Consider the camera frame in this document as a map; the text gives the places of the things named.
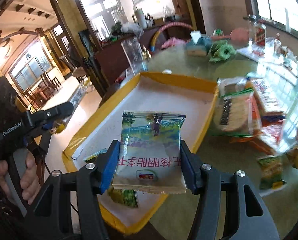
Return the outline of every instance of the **window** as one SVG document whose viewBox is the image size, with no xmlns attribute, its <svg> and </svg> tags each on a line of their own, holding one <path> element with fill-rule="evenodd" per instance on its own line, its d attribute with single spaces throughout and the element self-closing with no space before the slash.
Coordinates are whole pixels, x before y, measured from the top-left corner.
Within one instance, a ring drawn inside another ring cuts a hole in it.
<svg viewBox="0 0 298 240">
<path fill-rule="evenodd" d="M 105 38 L 108 38 L 110 36 L 108 26 L 106 25 L 103 16 L 99 16 L 95 19 L 92 19 L 91 22 L 94 25 L 95 29 L 98 30 L 97 34 L 100 40 L 103 41 Z"/>
<path fill-rule="evenodd" d="M 104 0 L 103 4 L 104 4 L 105 9 L 109 9 L 113 6 L 118 5 L 118 1 L 117 0 Z"/>
<path fill-rule="evenodd" d="M 103 9 L 102 9 L 102 6 L 100 3 L 96 3 L 96 4 L 93 4 L 93 5 L 90 5 L 90 6 L 87 6 L 85 8 L 85 11 L 86 11 L 86 14 L 88 16 L 93 16 L 99 12 L 102 12 Z"/>
<path fill-rule="evenodd" d="M 276 23 L 298 37 L 298 3 L 296 0 L 257 0 L 259 16 Z"/>
<path fill-rule="evenodd" d="M 32 86 L 40 75 L 51 68 L 49 60 L 42 50 L 40 42 L 36 42 L 22 55 L 18 63 L 9 71 L 18 86 L 25 91 Z"/>
<path fill-rule="evenodd" d="M 56 36 L 59 36 L 61 33 L 63 33 L 64 31 L 62 30 L 62 27 L 60 26 L 60 24 L 57 27 L 53 28 L 53 31 L 55 32 Z"/>
</svg>

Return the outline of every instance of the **table surface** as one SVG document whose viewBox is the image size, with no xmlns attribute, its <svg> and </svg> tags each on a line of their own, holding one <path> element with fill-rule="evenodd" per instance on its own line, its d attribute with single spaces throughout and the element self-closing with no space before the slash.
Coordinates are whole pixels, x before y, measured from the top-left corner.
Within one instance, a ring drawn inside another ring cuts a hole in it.
<svg viewBox="0 0 298 240">
<path fill-rule="evenodd" d="M 298 126 L 298 78 L 282 66 L 258 64 L 237 54 L 227 61 L 210 63 L 207 57 L 189 57 L 183 47 L 173 47 L 156 54 L 148 62 L 148 70 L 162 72 L 169 69 L 173 74 L 194 76 L 216 81 L 218 78 L 245 76 L 253 72 L 265 76 L 273 87 L 287 120 L 279 151 L 285 152 L 295 143 Z M 206 135 L 197 154 L 203 162 L 222 172 L 234 173 L 244 170 L 256 187 L 260 184 L 261 170 L 257 158 L 266 156 L 248 143 L 230 144 L 228 138 Z M 283 157 L 283 179 L 287 186 L 263 197 L 280 238 L 283 239 L 298 221 L 298 170 L 291 167 Z M 168 239 L 187 239 L 197 209 L 199 197 L 191 192 L 170 195 L 150 222 L 159 233 Z M 217 238 L 222 238 L 225 219 L 225 192 L 221 197 Z"/>
</svg>

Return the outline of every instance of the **liquor bottle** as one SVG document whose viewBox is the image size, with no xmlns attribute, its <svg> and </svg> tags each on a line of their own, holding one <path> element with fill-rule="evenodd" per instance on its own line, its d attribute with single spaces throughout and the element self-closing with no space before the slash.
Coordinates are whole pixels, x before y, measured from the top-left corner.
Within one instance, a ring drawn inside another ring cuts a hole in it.
<svg viewBox="0 0 298 240">
<path fill-rule="evenodd" d="M 281 54 L 281 41 L 280 41 L 280 33 L 276 34 L 276 38 L 274 39 L 274 46 L 273 46 L 273 55 L 276 57 L 280 57 Z"/>
</svg>

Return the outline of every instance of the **snack package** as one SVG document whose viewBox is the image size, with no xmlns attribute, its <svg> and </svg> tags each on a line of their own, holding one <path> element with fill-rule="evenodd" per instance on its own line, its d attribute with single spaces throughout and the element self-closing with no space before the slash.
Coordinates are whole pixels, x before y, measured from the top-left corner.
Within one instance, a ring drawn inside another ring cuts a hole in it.
<svg viewBox="0 0 298 240">
<path fill-rule="evenodd" d="M 293 168 L 298 169 L 298 144 L 286 154 Z"/>
<path fill-rule="evenodd" d="M 258 135 L 262 129 L 261 117 L 255 97 L 252 97 L 252 129 L 253 134 Z"/>
<path fill-rule="evenodd" d="M 219 96 L 230 95 L 236 92 L 243 91 L 246 85 L 246 78 L 244 77 L 234 77 L 234 78 L 224 78 L 218 79 L 218 89 Z"/>
<path fill-rule="evenodd" d="M 213 136 L 252 137 L 252 98 L 252 89 L 219 97 L 213 117 Z"/>
<path fill-rule="evenodd" d="M 273 137 L 276 141 L 276 144 L 279 144 L 282 138 L 284 124 L 285 119 L 278 120 L 276 122 L 262 120 L 261 132 L 267 136 Z"/>
<path fill-rule="evenodd" d="M 111 185 L 107 193 L 115 203 L 132 208 L 138 207 L 136 192 L 133 189 L 114 189 Z"/>
<path fill-rule="evenodd" d="M 114 189 L 185 193 L 180 160 L 184 121 L 182 114 L 124 112 Z"/>
<path fill-rule="evenodd" d="M 282 160 L 281 156 L 268 156 L 266 158 L 258 159 L 262 176 L 259 185 L 260 190 L 270 190 L 268 192 L 262 192 L 260 195 L 267 195 L 272 191 L 280 190 L 286 184 L 282 180 Z"/>
<path fill-rule="evenodd" d="M 268 81 L 264 78 L 249 78 L 247 86 L 255 90 L 255 98 L 261 117 L 269 121 L 285 119 L 285 113 Z"/>
</svg>

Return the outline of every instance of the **doorway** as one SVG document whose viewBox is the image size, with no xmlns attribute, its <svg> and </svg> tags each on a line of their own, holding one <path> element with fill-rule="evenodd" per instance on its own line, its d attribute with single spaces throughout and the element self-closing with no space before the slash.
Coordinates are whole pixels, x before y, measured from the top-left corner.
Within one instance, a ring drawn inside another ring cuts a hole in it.
<svg viewBox="0 0 298 240">
<path fill-rule="evenodd" d="M 51 27 L 52 33 L 54 37 L 56 38 L 56 41 L 59 45 L 59 47 L 62 50 L 63 55 L 68 55 L 69 50 L 69 41 L 60 25 L 60 23 L 57 23 L 53 27 Z"/>
</svg>

